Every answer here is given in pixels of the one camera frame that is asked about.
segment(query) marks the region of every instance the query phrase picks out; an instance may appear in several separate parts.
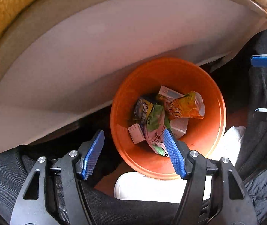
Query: metal screw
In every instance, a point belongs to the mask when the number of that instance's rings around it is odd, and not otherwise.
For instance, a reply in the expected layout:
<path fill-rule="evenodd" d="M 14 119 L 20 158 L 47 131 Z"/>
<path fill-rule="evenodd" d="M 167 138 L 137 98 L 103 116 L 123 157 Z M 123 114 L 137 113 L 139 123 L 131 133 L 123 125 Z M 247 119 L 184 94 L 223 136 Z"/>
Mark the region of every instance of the metal screw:
<path fill-rule="evenodd" d="M 191 151 L 190 155 L 193 157 L 197 157 L 197 156 L 199 156 L 199 153 L 197 151 Z"/>
<path fill-rule="evenodd" d="M 77 154 L 78 154 L 77 151 L 70 151 L 70 152 L 69 152 L 69 156 L 71 156 L 71 157 L 76 157 Z"/>
<path fill-rule="evenodd" d="M 39 159 L 38 159 L 38 162 L 39 163 L 43 163 L 43 162 L 45 162 L 46 161 L 46 157 L 40 157 Z"/>
<path fill-rule="evenodd" d="M 229 163 L 229 159 L 228 159 L 227 157 L 222 157 L 222 161 L 223 161 L 224 163 Z"/>

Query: snack wrapper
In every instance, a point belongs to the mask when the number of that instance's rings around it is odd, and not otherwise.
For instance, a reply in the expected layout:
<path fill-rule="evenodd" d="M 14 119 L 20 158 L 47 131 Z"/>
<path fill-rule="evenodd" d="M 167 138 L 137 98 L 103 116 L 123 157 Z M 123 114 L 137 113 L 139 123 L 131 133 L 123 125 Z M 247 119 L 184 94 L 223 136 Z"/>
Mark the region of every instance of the snack wrapper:
<path fill-rule="evenodd" d="M 168 112 L 170 120 L 175 118 L 204 118 L 205 107 L 203 99 L 195 91 L 191 91 L 185 96 L 174 100 L 160 95 L 159 100 L 163 102 L 164 109 Z"/>
<path fill-rule="evenodd" d="M 143 97 L 138 99 L 136 107 L 133 111 L 134 119 L 138 120 L 141 124 L 146 124 L 149 114 L 153 108 L 153 104 Z"/>
<path fill-rule="evenodd" d="M 164 121 L 164 107 L 157 104 L 154 105 L 148 117 L 147 124 L 144 126 L 144 133 L 148 145 L 156 154 L 169 157 L 163 142 L 163 132 L 166 129 Z"/>

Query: blue gripper pad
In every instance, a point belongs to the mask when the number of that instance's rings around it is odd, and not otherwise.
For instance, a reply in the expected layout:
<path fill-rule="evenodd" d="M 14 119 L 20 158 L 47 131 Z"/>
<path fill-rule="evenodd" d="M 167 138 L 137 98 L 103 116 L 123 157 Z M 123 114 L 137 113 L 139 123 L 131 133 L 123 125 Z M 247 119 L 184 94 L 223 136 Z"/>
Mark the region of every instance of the blue gripper pad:
<path fill-rule="evenodd" d="M 163 133 L 163 141 L 175 173 L 183 179 L 187 175 L 185 170 L 185 160 L 177 148 L 176 139 L 173 138 L 173 134 L 171 134 L 168 129 Z"/>
<path fill-rule="evenodd" d="M 84 180 L 86 180 L 88 176 L 90 176 L 93 173 L 98 157 L 102 150 L 103 144 L 104 144 L 104 132 L 101 130 L 98 133 L 98 135 L 94 138 L 94 142 L 84 158 L 83 171 L 82 171 L 82 177 Z"/>
<path fill-rule="evenodd" d="M 267 54 L 253 55 L 250 62 L 254 67 L 267 67 Z"/>

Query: small white box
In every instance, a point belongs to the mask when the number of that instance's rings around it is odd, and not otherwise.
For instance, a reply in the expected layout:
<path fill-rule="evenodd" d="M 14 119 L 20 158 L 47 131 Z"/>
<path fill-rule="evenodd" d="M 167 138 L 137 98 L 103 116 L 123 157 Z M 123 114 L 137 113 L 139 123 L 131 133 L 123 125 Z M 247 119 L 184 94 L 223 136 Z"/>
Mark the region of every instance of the small white box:
<path fill-rule="evenodd" d="M 178 93 L 178 92 L 176 92 L 176 91 L 174 91 L 172 89 L 169 89 L 169 88 L 167 88 L 167 87 L 165 87 L 163 85 L 160 87 L 160 91 L 159 91 L 158 94 L 162 95 L 162 96 L 165 96 L 165 97 L 167 97 L 169 99 L 178 99 L 178 98 L 181 98 L 181 97 L 184 96 L 183 94 L 180 94 L 180 93 Z"/>
<path fill-rule="evenodd" d="M 176 139 L 186 134 L 188 122 L 188 118 L 176 118 L 170 121 L 171 131 Z"/>
<path fill-rule="evenodd" d="M 145 140 L 145 137 L 139 124 L 134 124 L 127 129 L 134 144 L 140 143 Z"/>

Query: yellow snack bag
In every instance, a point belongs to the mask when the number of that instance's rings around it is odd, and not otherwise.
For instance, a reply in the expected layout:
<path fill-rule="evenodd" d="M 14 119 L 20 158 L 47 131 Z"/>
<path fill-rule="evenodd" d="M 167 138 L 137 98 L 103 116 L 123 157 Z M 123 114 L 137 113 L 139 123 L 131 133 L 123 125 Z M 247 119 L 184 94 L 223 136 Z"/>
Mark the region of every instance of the yellow snack bag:
<path fill-rule="evenodd" d="M 205 107 L 203 99 L 195 91 L 191 91 L 185 96 L 173 100 L 159 96 L 159 100 L 163 102 L 164 109 L 168 112 L 170 120 L 175 118 L 204 118 Z"/>

